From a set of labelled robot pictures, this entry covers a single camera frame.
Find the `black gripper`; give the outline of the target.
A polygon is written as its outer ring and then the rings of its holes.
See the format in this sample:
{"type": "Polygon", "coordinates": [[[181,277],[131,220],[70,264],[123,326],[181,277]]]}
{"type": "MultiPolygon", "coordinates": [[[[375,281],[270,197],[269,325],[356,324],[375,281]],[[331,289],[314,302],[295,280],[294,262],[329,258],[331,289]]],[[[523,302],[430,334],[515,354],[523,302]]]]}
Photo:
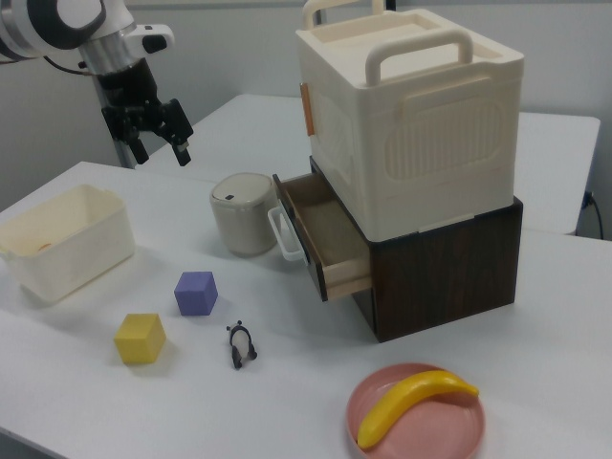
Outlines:
{"type": "Polygon", "coordinates": [[[130,148],[137,164],[149,159],[140,140],[140,108],[146,111],[151,131],[171,145],[178,164],[186,166],[191,161],[191,123],[177,99],[159,101],[156,81],[144,58],[118,72],[97,76],[97,81],[105,97],[101,113],[111,137],[130,148]]]}

